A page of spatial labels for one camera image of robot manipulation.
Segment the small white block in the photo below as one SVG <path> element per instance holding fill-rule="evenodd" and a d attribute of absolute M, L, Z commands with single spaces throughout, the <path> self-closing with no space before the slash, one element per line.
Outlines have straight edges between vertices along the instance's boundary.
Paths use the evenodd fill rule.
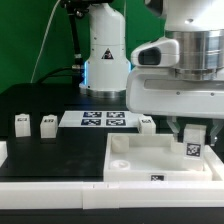
<path fill-rule="evenodd" d="M 141 134 L 154 135 L 156 133 L 156 124 L 150 116 L 141 116 L 138 118 L 138 131 Z"/>
<path fill-rule="evenodd" d="M 44 116 L 40 124 L 41 138 L 56 138 L 58 118 L 54 115 Z"/>
<path fill-rule="evenodd" d="M 31 136 L 29 114 L 20 114 L 15 116 L 15 132 L 16 137 Z"/>
<path fill-rule="evenodd" d="M 113 136 L 111 142 L 111 149 L 115 153 L 125 153 L 129 151 L 129 137 L 128 136 Z"/>
<path fill-rule="evenodd" d="M 184 156 L 182 166 L 202 171 L 204 165 L 206 126 L 187 124 L 184 129 Z"/>

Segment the warning label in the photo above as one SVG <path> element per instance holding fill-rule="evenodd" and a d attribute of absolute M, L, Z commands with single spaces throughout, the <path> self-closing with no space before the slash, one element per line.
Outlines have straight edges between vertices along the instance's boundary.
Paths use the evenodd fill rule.
<path fill-rule="evenodd" d="M 113 57 L 113 55 L 112 55 L 112 53 L 111 53 L 109 48 L 107 48 L 107 50 L 104 53 L 102 59 L 107 59 L 107 60 L 113 60 L 114 59 L 114 57 Z"/>

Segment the white plastic part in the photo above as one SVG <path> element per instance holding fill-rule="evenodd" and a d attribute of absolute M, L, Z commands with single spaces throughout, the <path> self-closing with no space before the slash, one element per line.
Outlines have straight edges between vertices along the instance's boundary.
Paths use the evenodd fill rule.
<path fill-rule="evenodd" d="M 187 124 L 184 129 L 183 168 L 203 170 L 206 126 Z"/>
<path fill-rule="evenodd" d="M 111 139 L 111 150 L 115 153 L 124 153 L 129 150 L 128 136 L 113 136 Z"/>
<path fill-rule="evenodd" d="M 86 183 L 83 188 L 83 209 L 118 209 L 119 196 L 119 183 Z"/>
<path fill-rule="evenodd" d="M 44 116 L 40 124 L 41 138 L 56 138 L 58 118 L 54 115 Z"/>
<path fill-rule="evenodd" d="M 115 136 L 129 138 L 127 152 L 112 151 Z M 173 142 L 173 135 L 108 134 L 104 181 L 211 181 L 207 162 L 202 171 L 183 168 L 183 144 L 172 149 Z"/>
<path fill-rule="evenodd" d="M 82 182 L 0 183 L 0 208 L 82 208 L 82 190 Z"/>
<path fill-rule="evenodd" d="M 0 142 L 0 167 L 8 157 L 6 142 Z"/>
<path fill-rule="evenodd" d="M 114 160 L 110 163 L 111 170 L 130 170 L 131 164 L 126 160 Z"/>
<path fill-rule="evenodd" d="M 126 90 L 130 62 L 126 58 L 125 19 L 107 3 L 89 9 L 91 55 L 80 88 L 102 92 Z"/>
<path fill-rule="evenodd" d="M 140 134 L 154 135 L 156 133 L 156 124 L 150 116 L 141 116 L 138 118 L 138 131 Z"/>
<path fill-rule="evenodd" d="M 168 0 L 165 30 L 197 32 L 224 29 L 223 0 Z"/>
<path fill-rule="evenodd" d="M 15 116 L 15 133 L 16 137 L 31 136 L 29 114 L 20 114 Z"/>
<path fill-rule="evenodd" d="M 186 82 L 174 69 L 134 68 L 128 77 L 126 104 L 138 114 L 224 118 L 223 80 Z"/>
<path fill-rule="evenodd" d="M 142 51 L 156 48 L 161 54 L 161 61 L 158 65 L 142 65 L 139 62 L 139 54 Z M 172 67 L 179 62 L 179 44 L 176 40 L 165 37 L 156 42 L 148 42 L 136 48 L 131 54 L 132 63 L 138 67 Z"/>

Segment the white container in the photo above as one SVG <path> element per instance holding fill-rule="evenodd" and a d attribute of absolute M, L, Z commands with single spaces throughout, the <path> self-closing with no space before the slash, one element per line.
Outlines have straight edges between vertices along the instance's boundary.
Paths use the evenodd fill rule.
<path fill-rule="evenodd" d="M 112 150 L 115 137 L 125 145 L 125 150 Z M 207 162 L 202 171 L 184 169 L 183 144 L 174 143 L 173 135 L 108 134 L 104 181 L 212 180 Z"/>

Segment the black cable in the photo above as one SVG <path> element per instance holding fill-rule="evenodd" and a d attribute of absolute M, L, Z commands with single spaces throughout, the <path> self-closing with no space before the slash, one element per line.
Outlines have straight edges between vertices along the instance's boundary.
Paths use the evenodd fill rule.
<path fill-rule="evenodd" d="M 69 17 L 69 22 L 71 26 L 72 31 L 72 42 L 73 42 L 73 48 L 75 53 L 75 65 L 80 66 L 80 69 L 82 69 L 84 65 L 84 61 L 81 54 L 80 44 L 79 44 L 79 38 L 78 38 L 78 31 L 76 26 L 76 16 L 75 16 L 75 8 L 74 7 L 67 7 L 67 14 Z M 83 81 L 82 73 L 80 72 L 79 76 L 79 82 L 81 83 Z"/>
<path fill-rule="evenodd" d="M 46 77 L 45 79 L 43 79 L 40 83 L 38 84 L 42 84 L 46 79 L 48 78 L 58 78 L 58 77 L 74 77 L 75 74 L 70 74 L 70 75 L 51 75 L 49 77 Z"/>
<path fill-rule="evenodd" d="M 40 78 L 36 83 L 40 84 L 42 83 L 45 79 L 49 78 L 49 77 L 53 77 L 56 73 L 58 72 L 62 72 L 62 71 L 73 71 L 72 67 L 64 67 L 64 68 L 58 68 L 55 69 L 49 73 L 47 73 L 45 76 L 43 76 L 42 78 Z"/>

